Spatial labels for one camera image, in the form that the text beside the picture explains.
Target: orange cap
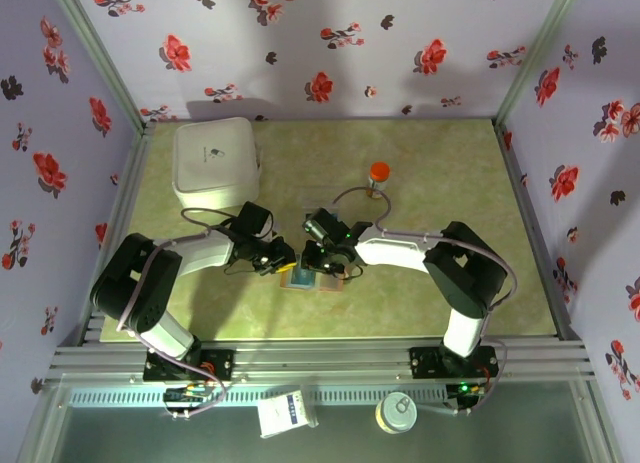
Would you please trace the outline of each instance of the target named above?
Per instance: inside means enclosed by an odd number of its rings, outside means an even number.
[[[376,181],[385,181],[390,173],[391,168],[384,161],[376,161],[369,170],[369,175]]]

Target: black mounting bracket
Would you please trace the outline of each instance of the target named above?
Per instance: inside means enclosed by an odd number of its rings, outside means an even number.
[[[468,358],[461,358],[442,345],[415,347],[409,349],[409,361],[415,380],[485,378],[484,369],[493,378],[499,369],[493,346],[478,346]]]
[[[222,381],[231,381],[231,373],[234,367],[234,350],[199,350],[196,355],[197,358],[192,358],[192,361],[187,361],[187,363],[213,372]],[[149,382],[206,380],[199,373],[185,370],[150,352],[147,352],[147,361],[142,379]]]

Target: white plastic container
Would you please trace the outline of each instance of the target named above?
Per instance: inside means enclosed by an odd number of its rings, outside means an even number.
[[[228,208],[260,193],[260,162],[246,118],[181,126],[173,140],[173,190],[184,208]]]

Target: container lid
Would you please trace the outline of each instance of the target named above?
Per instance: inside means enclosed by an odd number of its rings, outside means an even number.
[[[399,391],[389,393],[382,401],[382,419],[393,430],[410,430],[418,418],[414,401]]]
[[[173,145],[173,184],[181,193],[242,185],[258,178],[253,130],[246,118],[181,126]]]
[[[384,161],[376,161],[373,165],[371,165],[369,174],[371,175],[371,178],[376,181],[385,181],[391,174],[391,168],[389,168],[389,165],[387,165]]]

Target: floral wallpaper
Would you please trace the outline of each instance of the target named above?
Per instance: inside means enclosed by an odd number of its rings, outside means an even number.
[[[143,119],[265,120],[493,117],[553,0],[79,2]]]
[[[575,0],[502,129],[625,461],[640,452],[637,1]]]
[[[77,330],[134,131],[55,0],[0,0],[0,13],[0,41],[19,49],[0,58],[0,461],[12,462]]]

